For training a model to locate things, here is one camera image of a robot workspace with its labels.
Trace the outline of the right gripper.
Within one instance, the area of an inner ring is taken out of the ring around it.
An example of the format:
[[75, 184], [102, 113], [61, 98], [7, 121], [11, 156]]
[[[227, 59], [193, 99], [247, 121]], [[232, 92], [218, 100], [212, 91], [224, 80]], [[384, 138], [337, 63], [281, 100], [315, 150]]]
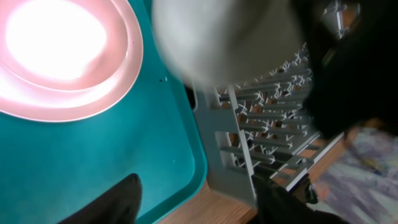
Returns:
[[327, 139], [378, 119], [397, 135], [397, 1], [358, 1], [359, 19], [338, 40], [320, 22], [327, 1], [291, 1], [310, 53], [313, 87], [303, 108]]

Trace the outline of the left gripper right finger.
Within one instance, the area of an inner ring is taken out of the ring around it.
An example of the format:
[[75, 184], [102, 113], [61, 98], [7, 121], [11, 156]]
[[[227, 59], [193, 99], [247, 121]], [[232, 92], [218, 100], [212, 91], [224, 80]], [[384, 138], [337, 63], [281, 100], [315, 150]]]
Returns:
[[327, 212], [314, 211], [271, 180], [255, 175], [257, 214], [248, 224], [348, 224]]

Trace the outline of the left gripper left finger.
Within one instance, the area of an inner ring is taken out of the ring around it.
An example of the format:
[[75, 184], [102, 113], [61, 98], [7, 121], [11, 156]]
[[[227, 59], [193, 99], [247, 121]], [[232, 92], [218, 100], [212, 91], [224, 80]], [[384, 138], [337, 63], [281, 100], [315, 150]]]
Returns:
[[132, 173], [60, 224], [134, 224], [141, 200], [141, 180]]

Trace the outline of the grey bowl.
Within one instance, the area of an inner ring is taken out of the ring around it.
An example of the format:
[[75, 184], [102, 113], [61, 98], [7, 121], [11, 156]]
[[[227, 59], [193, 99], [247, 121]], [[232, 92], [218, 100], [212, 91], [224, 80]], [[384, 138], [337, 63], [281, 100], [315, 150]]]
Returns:
[[152, 26], [169, 71], [202, 87], [259, 77], [303, 44], [285, 0], [154, 0]]

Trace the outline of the large pink plate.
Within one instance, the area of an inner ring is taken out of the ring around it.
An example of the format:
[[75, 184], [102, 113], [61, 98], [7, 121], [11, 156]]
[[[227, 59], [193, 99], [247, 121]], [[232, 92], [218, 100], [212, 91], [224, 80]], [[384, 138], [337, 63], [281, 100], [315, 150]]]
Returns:
[[102, 113], [126, 96], [141, 70], [144, 41], [130, 3], [115, 3], [126, 23], [128, 41], [126, 57], [110, 78], [83, 90], [55, 90], [21, 80], [1, 67], [1, 111], [33, 121], [76, 121]]

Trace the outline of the small pink bowl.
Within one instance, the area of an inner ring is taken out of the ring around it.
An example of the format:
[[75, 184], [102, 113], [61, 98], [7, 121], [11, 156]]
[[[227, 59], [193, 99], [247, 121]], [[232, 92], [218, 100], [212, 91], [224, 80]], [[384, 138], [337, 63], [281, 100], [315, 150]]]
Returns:
[[121, 66], [127, 41], [115, 1], [1, 1], [1, 67], [38, 86], [103, 83]]

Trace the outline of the grey dishwasher rack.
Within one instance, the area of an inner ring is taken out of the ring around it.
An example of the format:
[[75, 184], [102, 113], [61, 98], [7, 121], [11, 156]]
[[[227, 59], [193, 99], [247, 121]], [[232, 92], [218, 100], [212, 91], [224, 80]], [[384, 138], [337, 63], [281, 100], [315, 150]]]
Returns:
[[310, 53], [302, 44], [282, 65], [231, 85], [194, 85], [194, 110], [208, 159], [211, 190], [254, 205], [252, 177], [260, 171], [291, 189], [324, 154], [300, 153], [320, 133], [302, 111], [314, 84]]

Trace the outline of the teal serving tray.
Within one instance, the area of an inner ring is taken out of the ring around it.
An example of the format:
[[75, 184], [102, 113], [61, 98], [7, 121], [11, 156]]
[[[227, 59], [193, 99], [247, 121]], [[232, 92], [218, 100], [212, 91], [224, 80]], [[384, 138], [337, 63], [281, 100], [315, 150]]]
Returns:
[[184, 86], [159, 58], [150, 1], [131, 1], [144, 43], [132, 90], [110, 110], [71, 123], [1, 115], [1, 222], [58, 223], [129, 174], [143, 186], [138, 223], [195, 195], [207, 161]]

